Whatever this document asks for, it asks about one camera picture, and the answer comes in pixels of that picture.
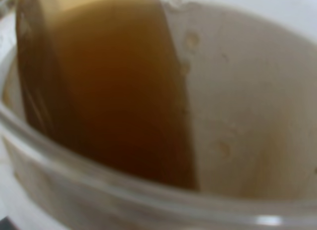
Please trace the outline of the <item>glass cup blue sleeve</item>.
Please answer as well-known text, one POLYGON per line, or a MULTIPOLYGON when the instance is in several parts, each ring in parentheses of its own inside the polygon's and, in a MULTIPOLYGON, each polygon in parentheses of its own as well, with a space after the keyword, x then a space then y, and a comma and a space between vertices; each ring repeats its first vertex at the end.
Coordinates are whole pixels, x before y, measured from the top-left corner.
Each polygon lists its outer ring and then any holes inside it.
POLYGON ((0 134, 42 229, 314 230, 317 0, 13 0, 0 134))

